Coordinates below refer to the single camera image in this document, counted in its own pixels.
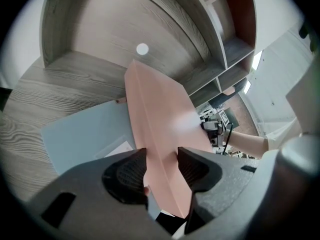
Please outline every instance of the wooden table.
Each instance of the wooden table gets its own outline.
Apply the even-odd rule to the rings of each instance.
[[[70,52],[46,69],[36,61],[19,80],[4,108],[0,160],[9,186],[22,201],[28,201],[58,176],[45,150],[41,128],[126,95],[125,68],[107,61],[89,67],[92,57],[86,55],[79,63],[74,60],[77,55]]]

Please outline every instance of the brown panel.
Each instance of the brown panel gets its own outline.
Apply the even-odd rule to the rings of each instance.
[[[235,35],[252,48],[256,45],[254,0],[226,0],[233,19]]]

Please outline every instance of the ceiling light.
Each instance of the ceiling light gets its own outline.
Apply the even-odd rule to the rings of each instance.
[[[149,47],[148,45],[146,45],[145,43],[140,43],[137,47],[136,47],[136,52],[140,55],[146,55],[149,51]]]
[[[262,51],[260,51],[258,54],[256,54],[253,58],[252,67],[254,70],[257,70],[257,68],[258,68],[258,65],[259,65],[259,62],[261,59],[261,54],[262,54]]]
[[[243,89],[243,92],[244,92],[245,94],[247,94],[247,92],[249,91],[250,86],[251,86],[251,83],[250,83],[249,81],[247,81],[247,82],[246,82],[246,85],[245,85],[245,87],[244,87],[244,89]]]

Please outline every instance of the light blue paper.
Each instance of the light blue paper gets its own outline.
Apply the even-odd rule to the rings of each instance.
[[[59,175],[101,158],[97,154],[102,150],[107,155],[125,141],[136,149],[128,105],[114,100],[59,119],[43,127],[41,135]]]

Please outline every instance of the person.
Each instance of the person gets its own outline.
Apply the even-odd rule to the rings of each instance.
[[[226,130],[224,142],[227,142],[230,130]],[[301,126],[295,118],[285,126],[266,135],[266,137],[252,136],[232,131],[228,145],[251,157],[261,159],[265,152],[277,150],[288,140],[298,137],[302,133]]]

